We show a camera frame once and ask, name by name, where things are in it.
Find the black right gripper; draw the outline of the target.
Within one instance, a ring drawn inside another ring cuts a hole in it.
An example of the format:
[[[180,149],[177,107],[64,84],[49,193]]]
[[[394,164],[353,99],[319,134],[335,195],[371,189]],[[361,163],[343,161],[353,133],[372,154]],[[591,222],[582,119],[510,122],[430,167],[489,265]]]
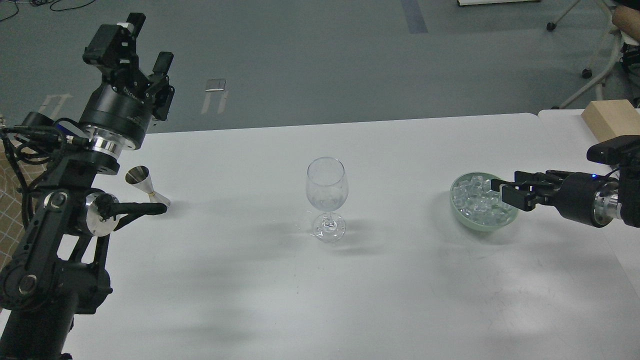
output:
[[[616,178],[584,172],[547,170],[530,173],[515,171],[514,181],[494,178],[492,191],[498,192],[502,202],[524,212],[537,205],[551,205],[565,219],[596,228],[621,219],[622,203],[618,198]]]

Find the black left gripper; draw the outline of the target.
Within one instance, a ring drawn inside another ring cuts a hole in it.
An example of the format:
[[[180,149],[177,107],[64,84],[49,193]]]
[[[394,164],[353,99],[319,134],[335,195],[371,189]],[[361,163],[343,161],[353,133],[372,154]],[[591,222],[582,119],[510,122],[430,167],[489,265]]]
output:
[[[84,49],[84,63],[97,68],[105,83],[90,95],[78,121],[89,136],[92,151],[139,150],[151,120],[167,120],[175,94],[169,78],[172,52],[158,53],[147,77],[143,102],[114,90],[146,82],[137,54],[137,38],[145,21],[143,13],[130,13],[125,22],[103,24]]]

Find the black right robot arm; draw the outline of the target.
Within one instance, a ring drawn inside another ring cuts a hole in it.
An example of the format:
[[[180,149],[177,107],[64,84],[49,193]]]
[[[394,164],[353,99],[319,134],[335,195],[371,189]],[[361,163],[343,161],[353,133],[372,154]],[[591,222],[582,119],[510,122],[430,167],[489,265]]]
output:
[[[605,175],[547,170],[515,171],[514,180],[491,180],[502,202],[530,212],[537,205],[554,207],[562,218],[595,228],[613,220],[640,226],[640,137],[623,135],[590,146],[590,162],[610,166]]]

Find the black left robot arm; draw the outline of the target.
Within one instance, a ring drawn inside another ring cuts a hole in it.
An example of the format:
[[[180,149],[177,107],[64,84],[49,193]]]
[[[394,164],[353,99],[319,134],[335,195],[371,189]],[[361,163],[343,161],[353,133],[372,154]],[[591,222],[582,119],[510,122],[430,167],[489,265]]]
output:
[[[70,360],[64,353],[76,315],[93,315],[112,294],[106,270],[110,235],[145,215],[167,212],[170,201],[138,166],[126,181],[145,203],[120,202],[93,187],[98,174],[116,175],[125,150],[139,150],[151,121],[165,121],[175,93],[171,52],[158,53],[150,75],[139,68],[137,39],[146,21],[101,25],[83,61],[102,73],[78,121],[30,112],[1,130],[22,195],[23,238],[1,269],[3,360]]]

